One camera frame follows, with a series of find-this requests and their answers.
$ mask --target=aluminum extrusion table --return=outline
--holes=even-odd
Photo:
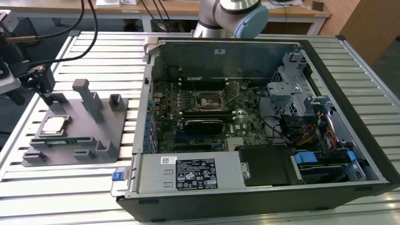
[[[101,32],[84,59],[52,66],[56,92],[79,98],[72,91],[76,78],[91,81],[100,97],[120,93],[129,98],[120,159],[112,164],[23,167],[28,149],[48,107],[35,95],[0,153],[0,225],[3,224],[139,224],[109,194],[111,174],[131,165],[135,125],[144,72],[143,43],[147,36],[188,37],[189,34]],[[79,55],[91,44],[93,32],[68,37],[59,58]],[[308,39],[368,128],[400,171],[400,101],[367,66],[347,41],[324,36],[272,36],[259,38]],[[316,80],[321,93],[325,93]],[[123,183],[115,186],[124,189]],[[400,189],[364,197],[333,210],[172,221],[165,224],[399,224]]]

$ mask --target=blue latch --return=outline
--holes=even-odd
[[[315,157],[315,154],[313,154],[312,151],[299,152],[295,155],[295,160],[296,160],[297,164],[301,164],[301,163],[316,163],[316,162],[319,162],[317,158]]]
[[[113,172],[111,178],[112,178],[112,181],[125,180],[125,172]]]
[[[352,151],[348,151],[348,156],[349,156],[351,161],[355,162],[356,161],[356,155]]]

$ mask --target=sticker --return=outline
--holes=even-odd
[[[179,191],[216,189],[215,159],[176,160],[176,189]]]
[[[123,10],[123,13],[139,13],[139,10]]]
[[[161,157],[161,164],[175,164],[176,156]]]
[[[225,49],[216,49],[213,50],[215,55],[224,55],[225,54]]]

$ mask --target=wooden desk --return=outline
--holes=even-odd
[[[159,19],[160,16],[152,0],[141,1],[145,2],[155,18]],[[171,19],[197,20],[199,3],[167,0],[163,1],[163,4]],[[0,9],[15,11],[20,17],[76,18],[80,11],[80,0],[0,0]],[[151,16],[143,3],[139,3],[139,5],[121,4],[119,8],[99,8],[96,12],[99,18],[141,19],[144,31],[152,32]],[[271,9],[269,16],[269,22],[312,23],[308,34],[317,35],[327,18],[331,17],[331,12],[328,10],[320,12],[300,6],[292,6],[287,7],[287,19],[284,8]]]

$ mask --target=wooden panel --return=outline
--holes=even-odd
[[[332,12],[332,17],[325,21],[320,35],[337,35],[360,0],[323,0],[323,2]]]
[[[152,14],[157,13],[155,3],[152,0],[141,0],[145,2],[149,12]],[[163,1],[163,5],[168,11],[169,15],[197,15],[199,14],[199,3],[184,2],[184,1]],[[0,8],[11,9],[19,12],[79,12],[80,1],[77,0],[0,0]],[[97,8],[97,13],[117,13],[124,14],[123,10],[137,10],[141,14],[147,14],[143,3],[139,5],[121,4],[117,8]],[[271,16],[285,16],[283,8],[276,8],[269,10]],[[329,17],[331,12],[324,10],[323,12],[307,9],[301,6],[287,7],[288,16],[299,17]]]
[[[360,1],[340,34],[372,65],[400,34],[400,1]]]

